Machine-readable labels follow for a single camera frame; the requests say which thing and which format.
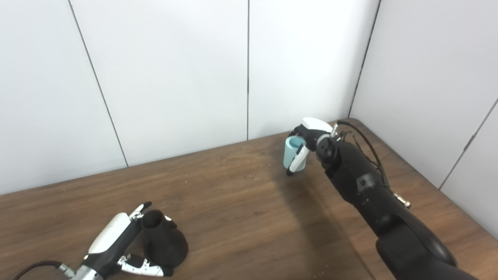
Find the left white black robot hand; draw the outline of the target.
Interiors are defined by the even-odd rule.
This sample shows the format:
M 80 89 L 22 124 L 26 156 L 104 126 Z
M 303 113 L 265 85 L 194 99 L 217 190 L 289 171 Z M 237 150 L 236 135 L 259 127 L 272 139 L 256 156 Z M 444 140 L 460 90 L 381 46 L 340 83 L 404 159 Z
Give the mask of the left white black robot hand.
M 145 257 L 125 254 L 142 231 L 144 209 L 151 205 L 152 202 L 148 201 L 130 214 L 121 212 L 114 216 L 89 247 L 73 280 L 107 280 L 121 271 L 147 277 L 171 277 L 172 268 L 161 266 Z

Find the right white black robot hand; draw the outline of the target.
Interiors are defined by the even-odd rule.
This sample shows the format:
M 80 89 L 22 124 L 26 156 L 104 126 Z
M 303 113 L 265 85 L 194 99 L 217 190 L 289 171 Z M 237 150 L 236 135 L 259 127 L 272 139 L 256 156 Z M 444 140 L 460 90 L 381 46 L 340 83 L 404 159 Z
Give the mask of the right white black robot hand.
M 334 137 L 336 135 L 337 124 L 331 126 L 320 119 L 304 117 L 301 124 L 296 126 L 288 135 L 289 137 L 300 137 L 304 140 L 304 143 L 298 146 L 295 156 L 286 170 L 286 175 L 291 177 L 297 172 L 298 167 L 305 161 L 309 152 L 316 151 L 320 138 L 325 136 Z

